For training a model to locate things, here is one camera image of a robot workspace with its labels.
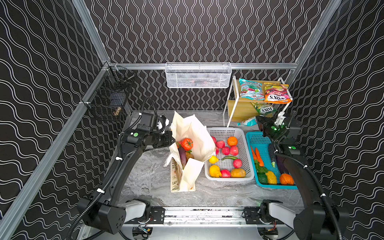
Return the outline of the light purple eggplant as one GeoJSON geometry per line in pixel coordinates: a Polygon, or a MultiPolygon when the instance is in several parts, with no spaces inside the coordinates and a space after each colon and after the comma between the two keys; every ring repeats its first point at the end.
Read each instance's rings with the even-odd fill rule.
{"type": "Polygon", "coordinates": [[[180,155],[180,160],[181,160],[182,168],[184,169],[186,164],[187,164],[186,151],[184,150],[183,147],[179,147],[178,151],[179,151],[179,155],[180,155]]]}

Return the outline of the red tomato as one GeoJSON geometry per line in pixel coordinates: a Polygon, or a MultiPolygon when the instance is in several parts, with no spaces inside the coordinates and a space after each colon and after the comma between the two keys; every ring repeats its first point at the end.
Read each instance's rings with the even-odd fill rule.
{"type": "Polygon", "coordinates": [[[190,138],[183,139],[180,144],[186,152],[191,151],[194,146],[194,142],[190,138]]]}

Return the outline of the orange Fox's candy bag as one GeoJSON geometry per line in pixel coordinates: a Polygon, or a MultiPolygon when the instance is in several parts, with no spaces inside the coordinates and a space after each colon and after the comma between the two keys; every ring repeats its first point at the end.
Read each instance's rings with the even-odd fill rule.
{"type": "Polygon", "coordinates": [[[264,85],[265,102],[273,104],[288,104],[293,101],[289,90],[289,85],[267,83],[264,85]]]}

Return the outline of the brown potato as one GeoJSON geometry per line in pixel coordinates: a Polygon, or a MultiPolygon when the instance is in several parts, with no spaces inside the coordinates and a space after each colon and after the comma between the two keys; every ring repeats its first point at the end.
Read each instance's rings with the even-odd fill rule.
{"type": "Polygon", "coordinates": [[[194,158],[194,155],[190,152],[186,152],[186,159],[187,161],[190,159],[190,158],[194,158]]]}

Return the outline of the cream canvas grocery bag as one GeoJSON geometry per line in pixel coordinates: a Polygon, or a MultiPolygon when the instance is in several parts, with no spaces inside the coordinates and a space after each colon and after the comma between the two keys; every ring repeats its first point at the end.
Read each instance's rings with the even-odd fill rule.
{"type": "Polygon", "coordinates": [[[183,118],[175,112],[170,130],[176,140],[165,163],[171,166],[171,192],[193,192],[204,163],[216,155],[216,144],[195,115],[183,118]]]}

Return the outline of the small green red snack bag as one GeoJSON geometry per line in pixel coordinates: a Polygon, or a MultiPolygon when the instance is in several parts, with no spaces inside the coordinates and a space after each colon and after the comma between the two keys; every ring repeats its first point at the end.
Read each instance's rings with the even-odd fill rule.
{"type": "Polygon", "coordinates": [[[252,117],[252,118],[249,118],[249,119],[246,119],[240,123],[237,123],[237,126],[245,126],[245,127],[252,127],[252,126],[255,126],[257,125],[257,118],[256,117],[252,117]]]}

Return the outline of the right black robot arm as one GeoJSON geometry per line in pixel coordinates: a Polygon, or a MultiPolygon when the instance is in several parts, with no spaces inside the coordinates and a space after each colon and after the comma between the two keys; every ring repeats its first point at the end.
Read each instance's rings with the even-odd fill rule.
{"type": "Polygon", "coordinates": [[[256,120],[263,136],[271,140],[273,156],[293,177],[304,203],[304,209],[296,214],[281,202],[264,200],[259,210],[261,221],[279,220],[300,240],[341,240],[349,213],[328,197],[309,167],[303,150],[297,145],[300,123],[293,116],[282,122],[262,116],[257,116],[256,120]]]}

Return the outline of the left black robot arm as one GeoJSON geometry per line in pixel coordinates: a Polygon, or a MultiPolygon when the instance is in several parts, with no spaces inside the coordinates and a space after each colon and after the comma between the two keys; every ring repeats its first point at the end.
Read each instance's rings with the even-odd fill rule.
{"type": "Polygon", "coordinates": [[[117,202],[136,162],[148,146],[158,149],[169,147],[175,142],[171,131],[158,133],[127,129],[121,133],[118,153],[112,166],[91,198],[79,200],[77,208],[80,215],[72,223],[66,239],[73,238],[73,232],[80,221],[103,233],[117,234],[127,216],[126,210],[119,207],[117,202]]]}

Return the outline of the green Fox's candy bag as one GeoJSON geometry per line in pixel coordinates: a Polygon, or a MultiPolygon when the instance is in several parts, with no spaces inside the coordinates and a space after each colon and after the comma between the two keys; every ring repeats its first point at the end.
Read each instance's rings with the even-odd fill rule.
{"type": "Polygon", "coordinates": [[[274,114],[277,111],[271,104],[268,103],[252,103],[252,105],[260,116],[274,114]]]}

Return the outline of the dark green cucumber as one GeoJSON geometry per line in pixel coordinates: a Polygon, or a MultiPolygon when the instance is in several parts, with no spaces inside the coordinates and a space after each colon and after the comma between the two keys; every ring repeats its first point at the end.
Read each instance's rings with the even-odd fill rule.
{"type": "Polygon", "coordinates": [[[276,161],[277,161],[277,158],[276,158],[276,155],[275,155],[275,147],[273,144],[269,144],[268,145],[268,151],[269,151],[269,156],[270,156],[270,160],[271,160],[271,166],[273,168],[276,167],[276,161]]]}

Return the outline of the teal plastic vegetable basket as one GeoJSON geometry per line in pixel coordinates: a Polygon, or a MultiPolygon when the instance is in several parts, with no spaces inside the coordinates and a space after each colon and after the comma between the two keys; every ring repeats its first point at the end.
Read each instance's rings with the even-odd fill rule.
{"type": "Polygon", "coordinates": [[[248,144],[248,148],[251,154],[251,160],[253,164],[253,169],[255,172],[255,181],[256,184],[265,189],[279,189],[279,190],[297,190],[296,185],[281,185],[280,184],[280,176],[281,173],[278,169],[278,165],[275,164],[275,167],[271,164],[271,158],[269,154],[269,144],[271,143],[270,139],[268,137],[263,137],[262,132],[248,132],[246,133],[246,140],[248,144]],[[274,173],[274,175],[277,177],[277,184],[270,185],[268,183],[263,184],[259,181],[258,174],[259,171],[259,161],[254,160],[253,152],[257,149],[260,153],[260,156],[262,158],[262,161],[264,162],[264,167],[268,170],[274,173]]]}

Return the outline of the orange carrot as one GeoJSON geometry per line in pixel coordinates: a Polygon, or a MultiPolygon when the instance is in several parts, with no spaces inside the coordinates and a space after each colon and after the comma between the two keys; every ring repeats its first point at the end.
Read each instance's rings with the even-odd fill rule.
{"type": "Polygon", "coordinates": [[[264,167],[265,164],[264,164],[264,161],[261,158],[259,150],[257,148],[251,148],[251,152],[252,152],[252,157],[254,159],[255,165],[258,165],[260,167],[264,167]]]}

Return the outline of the white wooden two-tier shelf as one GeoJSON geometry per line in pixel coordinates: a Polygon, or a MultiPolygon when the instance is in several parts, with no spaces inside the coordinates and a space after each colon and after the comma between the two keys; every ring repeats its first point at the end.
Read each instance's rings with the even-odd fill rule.
{"type": "Polygon", "coordinates": [[[253,107],[252,103],[263,104],[265,101],[264,99],[252,101],[250,99],[241,98],[241,85],[239,80],[234,76],[223,110],[224,127],[229,127],[231,123],[239,123],[250,117],[257,116],[259,113],[253,107]]]}

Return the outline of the orange tangerine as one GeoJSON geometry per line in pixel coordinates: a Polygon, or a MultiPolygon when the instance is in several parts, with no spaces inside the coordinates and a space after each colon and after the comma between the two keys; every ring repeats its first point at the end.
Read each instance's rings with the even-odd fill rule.
{"type": "Polygon", "coordinates": [[[229,137],[227,143],[230,147],[236,146],[238,144],[238,139],[236,137],[229,137]]]}

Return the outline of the red apple right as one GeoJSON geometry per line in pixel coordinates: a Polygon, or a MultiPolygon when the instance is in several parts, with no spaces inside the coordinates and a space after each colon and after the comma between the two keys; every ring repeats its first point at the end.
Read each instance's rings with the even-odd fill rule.
{"type": "Polygon", "coordinates": [[[237,146],[230,147],[230,155],[237,156],[239,154],[239,149],[237,146]]]}

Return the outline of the red apple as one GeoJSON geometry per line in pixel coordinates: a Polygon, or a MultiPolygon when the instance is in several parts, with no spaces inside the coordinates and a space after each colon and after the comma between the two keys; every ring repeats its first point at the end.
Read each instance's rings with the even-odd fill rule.
{"type": "Polygon", "coordinates": [[[222,149],[226,146],[226,143],[224,141],[217,141],[216,146],[218,149],[222,149]]]}
{"type": "Polygon", "coordinates": [[[221,178],[231,178],[231,172],[229,170],[221,170],[221,178]]]}
{"type": "Polygon", "coordinates": [[[230,155],[237,156],[239,154],[239,149],[237,146],[230,147],[230,155]]]}
{"type": "Polygon", "coordinates": [[[216,138],[215,137],[213,137],[213,136],[211,136],[212,137],[212,139],[213,139],[213,142],[214,142],[214,144],[216,145],[216,143],[217,143],[217,140],[216,140],[216,138]]]}

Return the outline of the orange pumpkin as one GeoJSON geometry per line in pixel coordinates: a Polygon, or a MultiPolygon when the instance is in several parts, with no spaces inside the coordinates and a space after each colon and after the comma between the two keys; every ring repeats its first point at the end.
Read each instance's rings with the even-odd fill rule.
{"type": "Polygon", "coordinates": [[[280,176],[280,184],[285,186],[293,186],[295,181],[293,177],[289,174],[281,174],[280,176]]]}

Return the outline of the green avocado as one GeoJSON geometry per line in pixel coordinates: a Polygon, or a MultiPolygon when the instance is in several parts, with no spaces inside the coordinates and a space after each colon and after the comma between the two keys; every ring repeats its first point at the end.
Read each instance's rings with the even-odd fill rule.
{"type": "Polygon", "coordinates": [[[260,184],[262,184],[262,185],[268,184],[268,177],[265,173],[257,173],[257,177],[258,177],[260,184]]]}

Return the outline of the green chili pepper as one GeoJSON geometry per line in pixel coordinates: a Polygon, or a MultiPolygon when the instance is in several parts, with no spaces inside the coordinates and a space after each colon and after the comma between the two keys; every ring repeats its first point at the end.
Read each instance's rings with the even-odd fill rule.
{"type": "Polygon", "coordinates": [[[222,158],[221,160],[223,161],[223,160],[236,160],[236,159],[238,159],[237,157],[235,157],[235,156],[225,156],[224,158],[222,158]]]}

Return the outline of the white plastic fruit basket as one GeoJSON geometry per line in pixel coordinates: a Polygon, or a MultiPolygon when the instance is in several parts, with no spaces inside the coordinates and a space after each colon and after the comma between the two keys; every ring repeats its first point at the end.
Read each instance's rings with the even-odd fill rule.
{"type": "Polygon", "coordinates": [[[230,155],[230,146],[227,143],[229,137],[236,137],[238,139],[237,147],[239,149],[239,154],[235,157],[240,159],[243,162],[241,169],[245,170],[247,175],[245,178],[212,178],[209,174],[209,168],[212,164],[209,161],[205,162],[205,175],[208,180],[218,181],[218,182],[244,182],[253,180],[255,177],[255,172],[253,169],[253,164],[250,156],[250,151],[248,150],[248,145],[246,141],[246,136],[243,130],[239,128],[224,128],[224,127],[211,127],[207,128],[210,136],[216,138],[217,141],[224,141],[226,146],[222,149],[218,149],[217,146],[214,148],[214,153],[219,161],[214,164],[220,167],[220,170],[229,170],[230,172],[235,169],[233,166],[233,160],[221,160],[225,156],[230,155]]]}

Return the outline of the red apple back left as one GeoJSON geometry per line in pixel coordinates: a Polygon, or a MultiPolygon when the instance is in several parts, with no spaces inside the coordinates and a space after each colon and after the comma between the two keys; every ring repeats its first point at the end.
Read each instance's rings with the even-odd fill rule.
{"type": "Polygon", "coordinates": [[[212,139],[213,139],[213,142],[214,142],[214,144],[216,145],[216,143],[217,143],[217,140],[216,140],[216,138],[215,137],[213,137],[213,136],[211,136],[212,137],[212,139]]]}

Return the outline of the red apple middle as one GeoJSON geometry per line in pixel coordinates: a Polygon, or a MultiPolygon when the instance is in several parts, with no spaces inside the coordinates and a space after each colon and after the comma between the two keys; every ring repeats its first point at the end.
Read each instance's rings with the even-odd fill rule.
{"type": "Polygon", "coordinates": [[[224,141],[217,141],[216,146],[218,149],[222,149],[226,146],[226,143],[224,141]]]}

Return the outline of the yellow orange mango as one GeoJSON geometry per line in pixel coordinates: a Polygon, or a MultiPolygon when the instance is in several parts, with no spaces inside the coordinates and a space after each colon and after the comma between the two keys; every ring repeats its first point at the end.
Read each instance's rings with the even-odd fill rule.
{"type": "Polygon", "coordinates": [[[231,178],[245,178],[247,175],[246,171],[238,168],[238,169],[233,169],[231,171],[231,178]]]}

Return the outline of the small yellow lemon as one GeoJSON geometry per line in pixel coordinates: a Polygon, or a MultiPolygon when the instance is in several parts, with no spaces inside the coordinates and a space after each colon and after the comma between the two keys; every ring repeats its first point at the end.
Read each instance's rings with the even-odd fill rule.
{"type": "Polygon", "coordinates": [[[211,156],[209,159],[209,163],[214,165],[219,161],[219,159],[216,156],[211,156]]]}

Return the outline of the yellow bumpy lemon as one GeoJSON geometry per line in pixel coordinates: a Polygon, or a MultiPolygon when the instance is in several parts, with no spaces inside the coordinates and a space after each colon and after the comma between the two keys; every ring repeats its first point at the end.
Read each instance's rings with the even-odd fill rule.
{"type": "Polygon", "coordinates": [[[217,165],[210,166],[209,174],[212,178],[221,178],[222,177],[220,167],[217,165]]]}

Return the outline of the red apple front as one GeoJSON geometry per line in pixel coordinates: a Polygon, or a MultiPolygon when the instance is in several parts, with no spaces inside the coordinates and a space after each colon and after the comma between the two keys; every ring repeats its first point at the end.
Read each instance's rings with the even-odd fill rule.
{"type": "Polygon", "coordinates": [[[221,170],[221,178],[231,178],[231,172],[229,170],[221,170]]]}

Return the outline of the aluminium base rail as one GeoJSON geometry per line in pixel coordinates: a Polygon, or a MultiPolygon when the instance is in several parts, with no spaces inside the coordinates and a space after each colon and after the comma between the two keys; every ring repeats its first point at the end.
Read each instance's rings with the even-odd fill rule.
{"type": "Polygon", "coordinates": [[[88,226],[115,233],[123,224],[132,225],[272,225],[285,224],[292,229],[321,227],[326,214],[320,206],[311,206],[296,214],[281,203],[262,203],[260,207],[152,207],[143,201],[122,206],[96,205],[82,220],[88,226]]]}

